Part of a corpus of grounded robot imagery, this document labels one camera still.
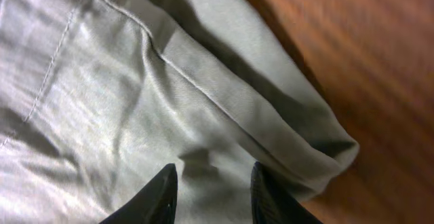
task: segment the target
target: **cloth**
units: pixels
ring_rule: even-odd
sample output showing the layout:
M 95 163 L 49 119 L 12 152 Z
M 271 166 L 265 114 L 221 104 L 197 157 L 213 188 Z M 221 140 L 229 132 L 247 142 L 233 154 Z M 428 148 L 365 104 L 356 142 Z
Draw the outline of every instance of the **cloth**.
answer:
M 166 164 L 177 223 L 251 223 L 357 143 L 245 0 L 0 0 L 0 221 L 95 223 Z

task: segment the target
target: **gray fabric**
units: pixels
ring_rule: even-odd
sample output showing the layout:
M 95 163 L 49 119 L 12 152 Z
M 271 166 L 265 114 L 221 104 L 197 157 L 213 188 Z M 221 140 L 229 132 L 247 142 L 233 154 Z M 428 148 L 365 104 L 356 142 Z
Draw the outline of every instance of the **gray fabric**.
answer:
M 177 223 L 251 223 L 256 160 L 299 200 L 357 143 L 245 0 L 1 0 L 0 221 L 95 223 L 163 166 Z

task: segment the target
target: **garment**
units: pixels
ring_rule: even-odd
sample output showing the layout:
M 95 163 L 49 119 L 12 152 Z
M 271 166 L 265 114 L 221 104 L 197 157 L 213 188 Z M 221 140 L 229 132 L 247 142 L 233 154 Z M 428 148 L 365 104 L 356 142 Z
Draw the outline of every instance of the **garment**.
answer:
M 94 223 L 166 164 L 177 223 L 251 223 L 357 155 L 245 0 L 0 0 L 0 221 Z

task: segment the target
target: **wooden table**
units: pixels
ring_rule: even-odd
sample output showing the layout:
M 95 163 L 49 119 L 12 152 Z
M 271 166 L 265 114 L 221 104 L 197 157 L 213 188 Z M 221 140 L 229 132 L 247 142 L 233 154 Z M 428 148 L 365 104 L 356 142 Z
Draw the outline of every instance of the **wooden table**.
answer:
M 348 133 L 324 223 L 434 223 L 434 0 L 248 0 Z

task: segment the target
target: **brown wooden surface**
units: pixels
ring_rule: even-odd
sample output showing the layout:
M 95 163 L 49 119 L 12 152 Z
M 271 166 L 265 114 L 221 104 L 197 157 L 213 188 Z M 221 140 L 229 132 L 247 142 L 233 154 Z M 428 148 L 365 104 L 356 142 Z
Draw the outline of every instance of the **brown wooden surface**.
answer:
M 248 1 L 361 145 L 305 206 L 324 223 L 434 223 L 434 0 Z

